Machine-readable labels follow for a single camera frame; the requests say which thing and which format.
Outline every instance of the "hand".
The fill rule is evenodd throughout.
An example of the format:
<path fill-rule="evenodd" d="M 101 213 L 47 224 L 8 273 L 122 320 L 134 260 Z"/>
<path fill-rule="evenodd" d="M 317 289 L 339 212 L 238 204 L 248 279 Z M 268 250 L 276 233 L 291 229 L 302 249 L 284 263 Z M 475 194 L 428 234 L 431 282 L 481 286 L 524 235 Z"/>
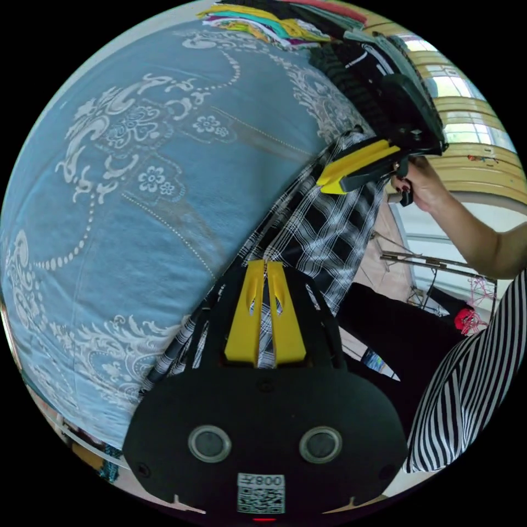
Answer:
<path fill-rule="evenodd" d="M 413 201 L 424 212 L 433 212 L 450 193 L 443 185 L 438 173 L 432 168 L 428 160 L 419 156 L 408 164 L 406 179 L 412 183 Z M 391 186 L 398 192 L 408 187 L 408 182 L 392 177 Z"/>

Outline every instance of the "window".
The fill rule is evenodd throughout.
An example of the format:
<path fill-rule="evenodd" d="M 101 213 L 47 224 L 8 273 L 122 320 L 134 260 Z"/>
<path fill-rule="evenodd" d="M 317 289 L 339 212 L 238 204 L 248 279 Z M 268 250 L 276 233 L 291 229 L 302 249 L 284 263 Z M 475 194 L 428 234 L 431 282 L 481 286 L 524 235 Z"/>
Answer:
<path fill-rule="evenodd" d="M 421 37 L 414 35 L 413 33 L 403 33 L 397 35 L 404 43 L 408 51 L 437 51 L 437 49 L 422 39 Z"/>
<path fill-rule="evenodd" d="M 438 97 L 468 97 L 486 100 L 472 82 L 458 76 L 434 75 L 425 79 L 424 83 L 434 99 Z"/>
<path fill-rule="evenodd" d="M 445 135 L 449 143 L 490 144 L 516 153 L 509 134 L 490 126 L 473 122 L 449 124 L 445 126 Z"/>

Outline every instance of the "black pants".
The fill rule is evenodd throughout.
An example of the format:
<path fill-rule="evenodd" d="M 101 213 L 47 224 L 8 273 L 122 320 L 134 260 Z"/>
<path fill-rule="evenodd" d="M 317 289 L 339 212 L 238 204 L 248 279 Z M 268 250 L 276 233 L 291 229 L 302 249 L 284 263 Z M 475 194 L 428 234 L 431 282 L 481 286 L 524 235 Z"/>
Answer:
<path fill-rule="evenodd" d="M 400 381 L 345 354 L 350 372 L 377 386 L 397 410 L 408 437 L 429 382 L 463 335 L 441 317 L 354 283 L 337 314 L 340 327 L 371 348 Z"/>

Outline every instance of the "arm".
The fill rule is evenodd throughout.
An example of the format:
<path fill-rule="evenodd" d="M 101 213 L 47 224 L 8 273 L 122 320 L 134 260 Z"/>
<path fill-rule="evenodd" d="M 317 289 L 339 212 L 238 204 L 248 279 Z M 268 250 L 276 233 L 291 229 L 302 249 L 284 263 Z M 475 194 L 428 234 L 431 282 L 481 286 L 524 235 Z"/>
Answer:
<path fill-rule="evenodd" d="M 478 273 L 490 278 L 512 279 L 527 266 L 527 222 L 508 232 L 496 232 L 448 192 L 424 157 L 412 160 L 407 179 L 412 183 L 415 204 L 432 215 L 468 265 Z M 394 178 L 392 184 L 401 188 L 404 182 Z"/>
<path fill-rule="evenodd" d="M 527 267 L 527 222 L 508 232 L 496 232 L 450 193 L 444 195 L 430 214 L 478 273 L 513 279 Z"/>

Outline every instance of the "red object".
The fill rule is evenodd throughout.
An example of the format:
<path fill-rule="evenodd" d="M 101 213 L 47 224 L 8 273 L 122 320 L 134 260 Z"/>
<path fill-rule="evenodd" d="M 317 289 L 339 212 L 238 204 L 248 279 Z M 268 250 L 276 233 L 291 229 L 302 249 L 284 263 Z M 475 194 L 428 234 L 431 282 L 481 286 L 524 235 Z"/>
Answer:
<path fill-rule="evenodd" d="M 364 15 L 361 15 L 357 11 L 353 11 L 353 9 L 348 9 L 347 7 L 344 7 L 343 5 L 331 4 L 330 2 L 322 2 L 321 0 L 282 0 L 282 1 L 289 2 L 290 4 L 312 5 L 313 7 L 318 7 L 319 9 L 323 9 L 324 11 L 329 11 L 330 13 L 337 13 L 338 15 L 348 16 L 349 18 L 352 18 L 353 20 L 358 20 L 359 22 L 362 22 L 363 24 L 365 24 L 366 21 L 368 20 Z"/>
<path fill-rule="evenodd" d="M 461 309 L 461 311 L 456 315 L 456 318 L 454 319 L 454 324 L 456 325 L 456 328 L 459 329 L 459 331 L 463 331 L 465 329 L 465 326 L 467 325 L 467 322 L 472 319 L 473 315 L 473 309 L 469 309 L 467 307 L 465 309 Z"/>

